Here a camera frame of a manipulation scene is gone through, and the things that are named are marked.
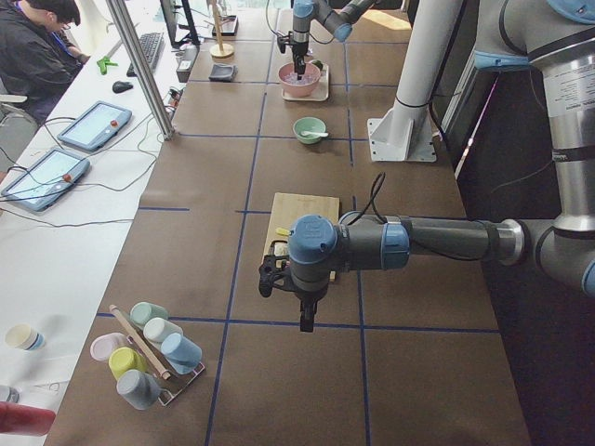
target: tablet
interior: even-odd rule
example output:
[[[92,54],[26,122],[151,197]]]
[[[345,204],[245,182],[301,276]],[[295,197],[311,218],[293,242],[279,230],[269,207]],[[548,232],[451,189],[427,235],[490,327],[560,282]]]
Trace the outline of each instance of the tablet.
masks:
[[[59,133],[58,139],[83,151],[96,151],[130,121],[132,111],[98,101]]]
[[[6,202],[34,212],[43,211],[68,191],[89,166],[88,159],[56,147],[0,193],[7,197]]]

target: monitor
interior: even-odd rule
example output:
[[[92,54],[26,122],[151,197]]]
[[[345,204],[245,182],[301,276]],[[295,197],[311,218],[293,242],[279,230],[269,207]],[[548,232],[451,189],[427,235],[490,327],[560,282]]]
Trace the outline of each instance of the monitor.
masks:
[[[192,17],[192,9],[188,0],[161,0],[161,10],[164,15],[165,26],[167,28],[167,35],[169,36],[169,43],[173,48],[179,48],[183,44],[192,42],[194,45],[199,46],[200,41],[198,33],[194,25],[194,19]],[[181,25],[178,23],[178,14],[184,14],[187,25]],[[178,38],[178,29],[188,30],[188,34],[182,38]]]
[[[169,36],[169,43],[172,47],[179,47],[176,37],[178,33],[178,16],[176,0],[161,0],[161,11],[164,15],[165,27]]]

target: black jacket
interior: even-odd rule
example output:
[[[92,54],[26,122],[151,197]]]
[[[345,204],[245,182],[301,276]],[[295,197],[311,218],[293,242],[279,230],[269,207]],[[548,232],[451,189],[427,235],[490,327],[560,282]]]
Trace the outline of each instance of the black jacket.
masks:
[[[26,105],[63,94],[81,70],[52,34],[0,0],[0,78],[8,93],[27,96]]]

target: pink bowl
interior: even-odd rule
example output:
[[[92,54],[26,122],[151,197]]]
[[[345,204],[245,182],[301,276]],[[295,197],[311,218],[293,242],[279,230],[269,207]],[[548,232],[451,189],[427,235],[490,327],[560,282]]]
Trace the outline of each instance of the pink bowl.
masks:
[[[305,85],[293,85],[284,81],[284,79],[292,72],[294,72],[293,62],[287,63],[281,67],[279,69],[279,82],[281,82],[281,86],[285,93],[290,94],[294,98],[303,98],[304,96],[310,95],[320,82],[320,70],[312,63],[306,64],[306,72],[304,73],[304,76],[310,76],[313,80]]]

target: cup rack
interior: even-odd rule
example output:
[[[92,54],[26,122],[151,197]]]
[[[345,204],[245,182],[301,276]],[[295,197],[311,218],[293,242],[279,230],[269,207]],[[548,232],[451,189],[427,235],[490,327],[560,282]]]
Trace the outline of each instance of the cup rack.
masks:
[[[142,333],[130,321],[130,316],[125,311],[122,311],[115,305],[110,305],[110,312],[126,331],[128,342],[135,347],[136,351],[145,357],[153,370],[153,376],[160,381],[162,392],[159,395],[159,402],[162,406],[167,406],[171,403],[171,401],[177,398],[206,370],[205,365],[201,362],[189,374],[177,374],[169,370],[164,365],[167,364],[167,360],[161,352],[153,351]]]

